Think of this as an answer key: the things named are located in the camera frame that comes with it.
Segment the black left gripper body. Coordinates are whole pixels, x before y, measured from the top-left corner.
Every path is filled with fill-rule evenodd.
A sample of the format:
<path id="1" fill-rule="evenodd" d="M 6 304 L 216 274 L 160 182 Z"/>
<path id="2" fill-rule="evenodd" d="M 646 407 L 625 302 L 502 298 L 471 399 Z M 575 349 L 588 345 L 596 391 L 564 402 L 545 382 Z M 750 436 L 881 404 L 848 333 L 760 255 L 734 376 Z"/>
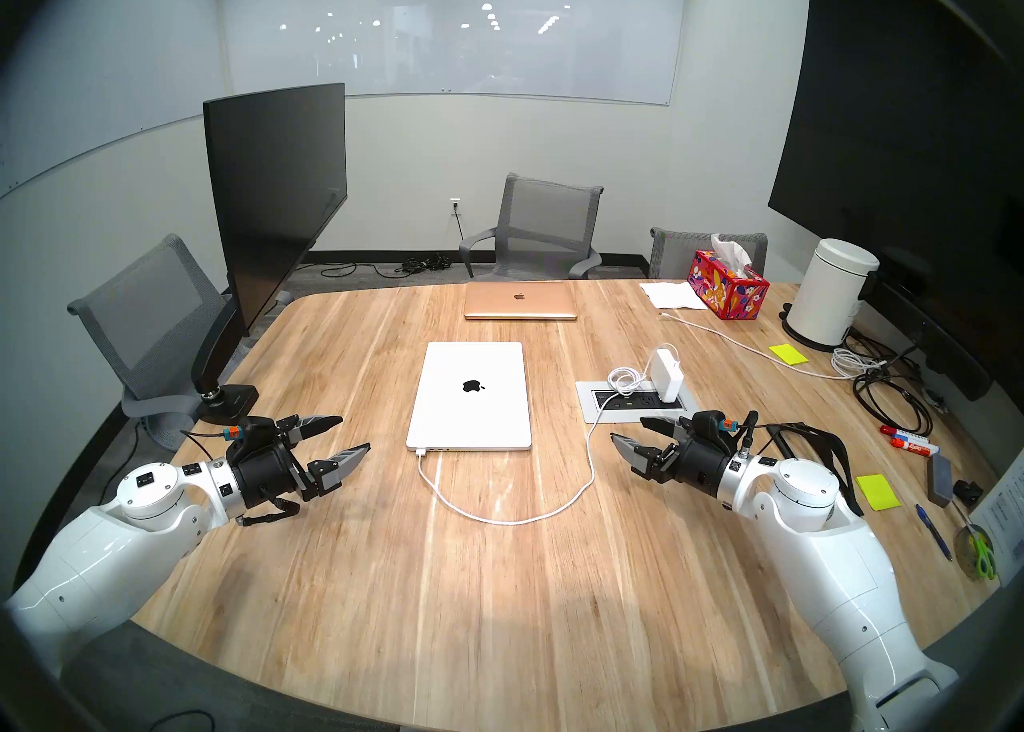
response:
<path id="1" fill-rule="evenodd" d="M 304 502 L 318 497 L 308 471 L 292 454 L 295 445 L 286 445 L 280 438 L 275 420 L 238 419 L 226 428 L 226 463 L 246 508 L 268 500 L 281 510 L 291 509 L 291 502 L 276 500 L 287 492 Z"/>

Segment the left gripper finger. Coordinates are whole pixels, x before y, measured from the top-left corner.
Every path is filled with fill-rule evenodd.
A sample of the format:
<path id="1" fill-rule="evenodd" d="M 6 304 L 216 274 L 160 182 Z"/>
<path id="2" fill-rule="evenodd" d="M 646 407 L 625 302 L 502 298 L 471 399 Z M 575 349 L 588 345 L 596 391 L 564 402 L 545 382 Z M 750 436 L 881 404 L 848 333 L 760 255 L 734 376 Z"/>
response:
<path id="1" fill-rule="evenodd" d="M 278 420 L 276 428 L 280 438 L 286 445 L 297 445 L 305 439 L 328 432 L 340 423 L 343 423 L 343 418 L 334 414 L 313 414 L 305 417 L 292 414 Z"/>
<path id="2" fill-rule="evenodd" d="M 371 448 L 371 443 L 366 442 L 308 463 L 308 474 L 316 494 L 327 496 L 340 488 Z"/>

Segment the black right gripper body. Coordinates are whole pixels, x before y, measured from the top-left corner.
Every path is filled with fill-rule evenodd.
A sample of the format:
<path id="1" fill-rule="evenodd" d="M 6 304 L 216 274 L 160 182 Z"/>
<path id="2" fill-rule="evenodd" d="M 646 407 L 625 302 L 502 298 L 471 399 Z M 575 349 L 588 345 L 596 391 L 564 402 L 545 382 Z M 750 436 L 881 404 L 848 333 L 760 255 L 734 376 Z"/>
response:
<path id="1" fill-rule="evenodd" d="M 687 484 L 706 496 L 718 496 L 723 475 L 737 453 L 737 434 L 722 428 L 724 412 L 696 412 L 690 418 L 691 437 L 675 439 L 664 450 L 664 480 Z"/>

